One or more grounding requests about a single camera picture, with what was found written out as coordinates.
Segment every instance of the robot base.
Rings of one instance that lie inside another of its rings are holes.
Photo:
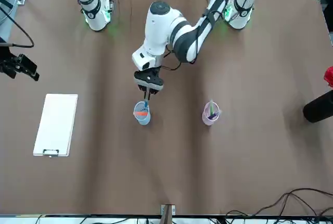
[[[234,6],[234,0],[229,0],[227,6],[223,11],[224,20],[234,29],[241,30],[243,29],[247,22],[250,20],[252,10],[244,16],[241,17]]]
[[[85,13],[85,21],[93,31],[101,31],[111,22],[114,2],[112,0],[100,0],[101,7],[94,19],[89,18]]]

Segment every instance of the red object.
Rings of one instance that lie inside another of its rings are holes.
[[[328,85],[333,88],[333,66],[329,67],[324,75],[324,80],[328,82]]]

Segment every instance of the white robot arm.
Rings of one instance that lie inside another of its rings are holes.
[[[79,0],[79,3],[92,30],[100,31],[110,22],[109,0]]]
[[[163,89],[163,80],[158,74],[166,45],[172,45],[173,52],[181,63],[193,63],[220,16],[235,29],[242,29],[246,25],[254,0],[230,1],[210,0],[195,26],[191,26],[180,11],[165,2],[157,1],[150,5],[144,43],[132,54],[132,60],[139,70],[134,73],[134,79],[145,92],[146,100],[150,98],[150,94]]]

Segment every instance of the white clipboard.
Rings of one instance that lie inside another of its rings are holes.
[[[68,156],[77,94],[47,94],[33,149],[34,156]]]

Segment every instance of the clipboard clip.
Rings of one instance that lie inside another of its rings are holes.
[[[43,150],[43,155],[50,158],[59,156],[59,150]]]

